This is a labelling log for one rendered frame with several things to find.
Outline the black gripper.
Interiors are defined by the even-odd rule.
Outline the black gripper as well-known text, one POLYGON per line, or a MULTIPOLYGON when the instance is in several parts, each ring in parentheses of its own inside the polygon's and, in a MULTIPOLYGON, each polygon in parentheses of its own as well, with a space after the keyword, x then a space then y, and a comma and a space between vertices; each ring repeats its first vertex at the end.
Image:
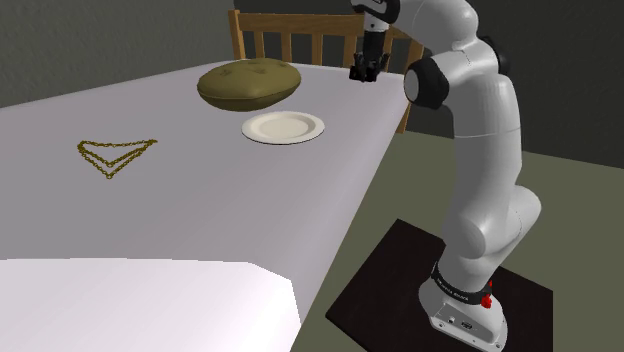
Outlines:
POLYGON ((366 65, 369 65, 369 80, 376 81, 378 75, 386 69, 390 54, 384 52, 386 32, 365 31, 362 52, 354 54, 354 63, 350 68, 351 80, 366 79, 366 65))

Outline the wooden chair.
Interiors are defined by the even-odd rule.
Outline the wooden chair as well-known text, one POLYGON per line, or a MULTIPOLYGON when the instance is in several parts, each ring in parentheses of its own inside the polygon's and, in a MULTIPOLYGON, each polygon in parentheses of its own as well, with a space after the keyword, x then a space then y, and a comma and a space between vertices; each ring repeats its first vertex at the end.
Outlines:
POLYGON ((344 39, 341 69, 347 72, 353 65, 357 40, 364 36, 362 14, 241 13, 230 9, 227 15, 235 60, 247 58, 245 32, 253 33, 256 58, 266 57, 264 34, 279 33, 281 60, 289 63, 293 62, 292 35, 305 34, 311 36, 312 64, 322 66, 324 37, 339 36, 344 39))

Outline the white plate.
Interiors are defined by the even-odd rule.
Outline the white plate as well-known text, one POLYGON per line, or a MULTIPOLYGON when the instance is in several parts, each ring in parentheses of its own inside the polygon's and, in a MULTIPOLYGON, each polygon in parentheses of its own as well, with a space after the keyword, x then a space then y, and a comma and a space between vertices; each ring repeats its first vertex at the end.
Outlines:
POLYGON ((320 136, 325 123, 318 117, 296 111, 276 111, 254 116, 242 124, 248 139, 270 145, 291 145, 320 136))

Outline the olive green potato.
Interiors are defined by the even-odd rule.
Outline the olive green potato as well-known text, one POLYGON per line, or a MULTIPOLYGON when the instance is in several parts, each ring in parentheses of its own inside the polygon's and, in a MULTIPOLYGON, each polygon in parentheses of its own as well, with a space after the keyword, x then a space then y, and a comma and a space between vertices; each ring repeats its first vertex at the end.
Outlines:
POLYGON ((302 81, 292 65, 272 58, 238 60, 200 77, 197 91, 208 104, 226 111, 270 107, 294 93, 302 81))

